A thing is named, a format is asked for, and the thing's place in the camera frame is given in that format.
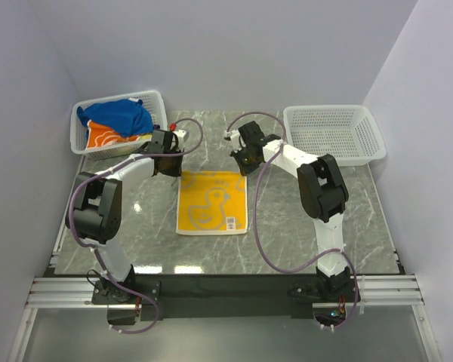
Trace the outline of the yellow duck towel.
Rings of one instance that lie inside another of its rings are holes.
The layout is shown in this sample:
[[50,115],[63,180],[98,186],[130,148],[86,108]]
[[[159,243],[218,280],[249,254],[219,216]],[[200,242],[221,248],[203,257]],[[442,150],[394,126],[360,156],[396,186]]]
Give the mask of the yellow duck towel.
[[242,235],[248,230],[247,179],[232,171],[184,171],[178,182],[176,233]]

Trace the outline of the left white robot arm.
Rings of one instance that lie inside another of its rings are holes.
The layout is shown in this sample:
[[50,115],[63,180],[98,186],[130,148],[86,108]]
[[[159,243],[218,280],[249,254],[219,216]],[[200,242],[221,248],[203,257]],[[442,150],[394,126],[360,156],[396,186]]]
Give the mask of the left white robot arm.
[[109,292],[120,303],[130,302],[137,293],[134,267],[119,241],[122,196],[132,186],[158,174],[181,175],[185,130],[155,130],[150,141],[124,161],[99,173],[76,176],[65,223],[72,236],[90,248],[110,284]]

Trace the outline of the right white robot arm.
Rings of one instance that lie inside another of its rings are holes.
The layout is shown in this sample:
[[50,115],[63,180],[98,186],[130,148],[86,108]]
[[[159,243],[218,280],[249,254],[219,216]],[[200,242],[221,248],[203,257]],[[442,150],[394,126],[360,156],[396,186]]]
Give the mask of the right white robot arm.
[[334,301],[346,292],[354,273],[344,252],[342,225],[349,193],[341,171],[332,155],[317,156],[287,144],[275,134],[265,135],[260,126],[248,122],[240,128],[228,128],[225,140],[231,143],[233,157],[241,175],[260,169],[254,196],[259,195],[260,182],[266,169],[276,166],[297,180],[300,202],[313,220],[318,256],[301,267],[282,269],[271,262],[261,246],[257,229],[257,202],[253,206],[253,230],[257,248],[272,269],[293,274],[316,264],[316,291],[313,299]]

